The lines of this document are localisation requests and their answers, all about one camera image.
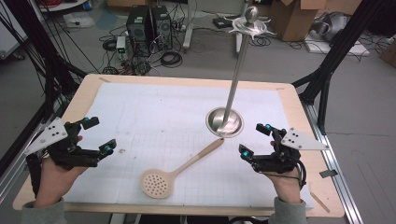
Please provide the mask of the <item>white plastic bag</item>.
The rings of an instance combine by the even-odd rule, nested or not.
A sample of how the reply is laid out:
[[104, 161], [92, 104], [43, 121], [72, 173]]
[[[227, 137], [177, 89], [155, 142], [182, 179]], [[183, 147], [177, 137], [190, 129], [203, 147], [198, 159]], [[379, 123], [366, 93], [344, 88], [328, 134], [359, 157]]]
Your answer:
[[72, 12], [63, 15], [69, 28], [89, 28], [94, 25], [93, 18], [87, 12]]

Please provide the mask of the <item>person's left hand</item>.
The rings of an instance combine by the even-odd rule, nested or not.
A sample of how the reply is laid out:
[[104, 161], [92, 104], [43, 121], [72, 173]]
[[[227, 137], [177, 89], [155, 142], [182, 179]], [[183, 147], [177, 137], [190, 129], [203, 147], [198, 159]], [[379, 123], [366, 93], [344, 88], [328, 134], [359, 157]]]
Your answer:
[[44, 159], [34, 208], [49, 207], [58, 203], [86, 170], [87, 167], [74, 167], [65, 170], [56, 165], [51, 158]]

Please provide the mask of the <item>black computer tower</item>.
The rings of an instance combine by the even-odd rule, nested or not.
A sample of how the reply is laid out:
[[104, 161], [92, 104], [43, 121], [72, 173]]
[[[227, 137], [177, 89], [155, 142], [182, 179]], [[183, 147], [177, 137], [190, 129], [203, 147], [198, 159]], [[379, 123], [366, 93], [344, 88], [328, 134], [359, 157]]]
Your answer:
[[172, 49], [171, 18], [166, 6], [153, 6], [151, 8], [151, 15], [158, 49]]
[[135, 56], [149, 55], [149, 7], [133, 5], [126, 22], [128, 35]]

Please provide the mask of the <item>small silver box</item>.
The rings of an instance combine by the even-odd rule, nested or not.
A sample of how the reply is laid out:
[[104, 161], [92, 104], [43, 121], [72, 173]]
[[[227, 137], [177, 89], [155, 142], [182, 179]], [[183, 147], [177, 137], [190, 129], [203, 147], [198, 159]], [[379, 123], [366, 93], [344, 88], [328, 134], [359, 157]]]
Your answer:
[[127, 59], [127, 48], [126, 48], [126, 37], [125, 36], [117, 37], [116, 51], [117, 51], [118, 57], [121, 61], [125, 61]]

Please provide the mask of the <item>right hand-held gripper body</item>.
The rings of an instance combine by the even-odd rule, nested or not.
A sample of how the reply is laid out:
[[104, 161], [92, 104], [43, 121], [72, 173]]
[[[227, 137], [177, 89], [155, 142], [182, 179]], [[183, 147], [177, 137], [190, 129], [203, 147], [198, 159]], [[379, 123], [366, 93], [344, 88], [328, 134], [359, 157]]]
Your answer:
[[300, 150], [326, 150], [328, 147], [314, 137], [302, 133], [294, 128], [288, 131], [273, 127], [269, 136], [275, 142], [274, 152], [270, 155], [255, 155], [250, 161], [253, 170], [257, 173], [277, 172], [283, 174], [292, 171], [295, 167], [304, 167], [301, 164]]

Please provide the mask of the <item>metal utensil stand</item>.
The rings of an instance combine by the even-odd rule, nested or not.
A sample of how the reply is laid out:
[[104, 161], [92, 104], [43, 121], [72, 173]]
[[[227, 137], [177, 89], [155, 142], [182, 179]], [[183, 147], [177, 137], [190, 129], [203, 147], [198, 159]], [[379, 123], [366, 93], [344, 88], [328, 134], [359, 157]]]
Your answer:
[[233, 109], [233, 100], [247, 55], [249, 41], [253, 40], [256, 35], [270, 34], [267, 28], [268, 22], [259, 20], [259, 10], [254, 6], [247, 7], [241, 17], [232, 20], [232, 33], [241, 35], [241, 45], [233, 71], [227, 104], [225, 107], [212, 109], [205, 118], [206, 127], [216, 136], [231, 138], [240, 134], [244, 128], [242, 115]]

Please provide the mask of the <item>white flat board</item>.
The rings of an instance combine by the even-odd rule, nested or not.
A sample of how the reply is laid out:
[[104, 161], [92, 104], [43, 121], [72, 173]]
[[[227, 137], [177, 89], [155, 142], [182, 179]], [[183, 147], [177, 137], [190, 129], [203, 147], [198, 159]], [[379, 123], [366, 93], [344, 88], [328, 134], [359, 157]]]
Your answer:
[[[307, 51], [310, 53], [327, 54], [330, 52], [330, 43], [325, 41], [321, 36], [314, 33], [309, 33], [304, 40]], [[366, 57], [370, 55], [369, 50], [363, 46], [360, 41], [357, 41], [354, 46], [349, 50], [350, 56]]]

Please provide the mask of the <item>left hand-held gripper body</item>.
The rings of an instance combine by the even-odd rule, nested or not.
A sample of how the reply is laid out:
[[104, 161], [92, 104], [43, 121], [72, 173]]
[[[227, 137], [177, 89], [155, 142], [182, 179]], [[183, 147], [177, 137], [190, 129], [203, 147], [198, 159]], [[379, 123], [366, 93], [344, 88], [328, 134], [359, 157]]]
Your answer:
[[56, 165], [96, 167], [100, 152], [82, 149], [78, 145], [79, 132], [83, 129], [81, 122], [82, 119], [73, 123], [63, 123], [61, 118], [55, 118], [24, 150], [24, 154], [30, 156], [46, 150]]

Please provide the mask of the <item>grey plastic device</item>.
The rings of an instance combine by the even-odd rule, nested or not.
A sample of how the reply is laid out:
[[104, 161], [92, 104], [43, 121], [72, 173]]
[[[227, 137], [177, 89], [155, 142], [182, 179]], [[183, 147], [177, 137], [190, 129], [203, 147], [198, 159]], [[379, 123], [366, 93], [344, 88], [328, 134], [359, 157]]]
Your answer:
[[327, 42], [332, 40], [341, 32], [349, 22], [350, 17], [343, 12], [324, 12], [315, 18], [310, 30], [321, 36]]

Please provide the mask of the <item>beige slotted spoon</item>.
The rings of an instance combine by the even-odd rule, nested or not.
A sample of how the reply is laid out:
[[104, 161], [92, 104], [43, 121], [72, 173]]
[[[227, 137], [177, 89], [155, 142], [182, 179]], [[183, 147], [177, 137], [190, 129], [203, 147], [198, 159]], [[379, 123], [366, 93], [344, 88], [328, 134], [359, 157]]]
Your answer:
[[148, 169], [140, 176], [140, 188], [146, 195], [154, 199], [169, 197], [174, 191], [177, 176], [198, 160], [219, 148], [224, 141], [224, 138], [215, 140], [172, 172], [165, 172], [160, 169]]

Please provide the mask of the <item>white stand leg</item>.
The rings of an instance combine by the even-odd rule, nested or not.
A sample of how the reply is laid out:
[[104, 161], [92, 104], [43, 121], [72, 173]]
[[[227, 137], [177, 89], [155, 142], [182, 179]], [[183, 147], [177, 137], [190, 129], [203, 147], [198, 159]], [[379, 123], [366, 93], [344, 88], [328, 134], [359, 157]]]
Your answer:
[[188, 6], [187, 6], [187, 24], [186, 24], [186, 29], [185, 29], [185, 34], [184, 34], [184, 40], [182, 44], [182, 49], [183, 52], [186, 53], [187, 50], [191, 46], [191, 37], [192, 37], [192, 31], [193, 31], [193, 3], [194, 0], [188, 0]]

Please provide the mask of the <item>aluminium rail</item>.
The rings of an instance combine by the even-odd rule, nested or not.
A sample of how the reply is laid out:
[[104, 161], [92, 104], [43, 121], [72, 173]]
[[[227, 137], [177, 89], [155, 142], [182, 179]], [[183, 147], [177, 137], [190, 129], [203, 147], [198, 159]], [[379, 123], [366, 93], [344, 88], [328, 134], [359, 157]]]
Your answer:
[[39, 121], [37, 124], [29, 123], [0, 160], [0, 204], [12, 191], [25, 170], [24, 150], [47, 125], [48, 123], [44, 121]]
[[317, 125], [317, 110], [313, 105], [306, 104], [303, 104], [303, 109], [308, 118], [314, 136], [319, 140], [319, 142], [325, 144], [328, 147], [328, 149], [322, 151], [321, 154], [327, 165], [327, 169], [331, 172], [330, 177], [332, 178], [332, 182], [334, 183], [341, 204], [343, 205], [345, 217], [347, 218], [348, 223], [363, 224], [361, 214], [357, 205], [354, 202], [341, 167], [332, 150], [330, 140], [326, 134], [323, 134], [321, 132], [319, 126]]

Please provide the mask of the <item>flat black box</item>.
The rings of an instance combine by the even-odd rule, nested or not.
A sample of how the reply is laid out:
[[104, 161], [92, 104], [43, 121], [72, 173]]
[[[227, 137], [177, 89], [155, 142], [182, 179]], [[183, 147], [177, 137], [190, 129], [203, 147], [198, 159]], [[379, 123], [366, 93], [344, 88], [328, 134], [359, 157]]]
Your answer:
[[212, 20], [212, 22], [219, 29], [233, 26], [232, 22], [230, 20], [226, 20], [225, 18], [215, 18]]

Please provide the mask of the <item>large cardboard box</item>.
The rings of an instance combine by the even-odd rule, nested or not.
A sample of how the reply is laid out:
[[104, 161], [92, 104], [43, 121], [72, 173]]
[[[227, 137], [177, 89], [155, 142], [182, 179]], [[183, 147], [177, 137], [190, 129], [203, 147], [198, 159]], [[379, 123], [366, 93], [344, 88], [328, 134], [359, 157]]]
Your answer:
[[270, 27], [282, 41], [301, 41], [327, 0], [273, 0]]

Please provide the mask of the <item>tan tape strip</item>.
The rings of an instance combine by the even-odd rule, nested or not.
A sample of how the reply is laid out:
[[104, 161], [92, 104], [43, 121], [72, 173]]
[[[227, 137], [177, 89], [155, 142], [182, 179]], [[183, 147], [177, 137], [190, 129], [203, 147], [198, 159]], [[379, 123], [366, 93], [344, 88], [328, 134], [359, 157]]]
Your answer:
[[329, 207], [313, 191], [310, 191], [310, 195], [327, 213], [331, 212]]

